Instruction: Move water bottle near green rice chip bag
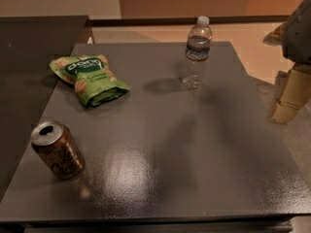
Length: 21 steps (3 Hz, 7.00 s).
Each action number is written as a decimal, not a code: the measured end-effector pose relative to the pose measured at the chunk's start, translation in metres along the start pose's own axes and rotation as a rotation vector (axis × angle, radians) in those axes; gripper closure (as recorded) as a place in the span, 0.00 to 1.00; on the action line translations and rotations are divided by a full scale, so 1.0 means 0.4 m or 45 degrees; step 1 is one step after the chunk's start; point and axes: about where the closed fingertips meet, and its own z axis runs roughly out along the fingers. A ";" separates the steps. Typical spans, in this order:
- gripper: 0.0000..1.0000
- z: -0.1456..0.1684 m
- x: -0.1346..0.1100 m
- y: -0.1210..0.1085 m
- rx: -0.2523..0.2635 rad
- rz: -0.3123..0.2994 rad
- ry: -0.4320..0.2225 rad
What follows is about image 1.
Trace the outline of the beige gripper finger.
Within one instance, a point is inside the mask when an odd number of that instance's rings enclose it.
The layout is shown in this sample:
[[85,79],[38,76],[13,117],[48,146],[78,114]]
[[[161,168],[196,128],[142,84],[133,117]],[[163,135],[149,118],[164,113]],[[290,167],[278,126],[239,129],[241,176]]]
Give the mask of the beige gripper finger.
[[283,35],[286,30],[286,23],[280,24],[278,27],[276,27],[273,31],[268,33],[264,38],[263,42],[268,45],[272,46],[279,46],[282,44]]
[[295,64],[288,73],[280,72],[276,84],[276,97],[269,117],[287,124],[311,99],[311,65]]

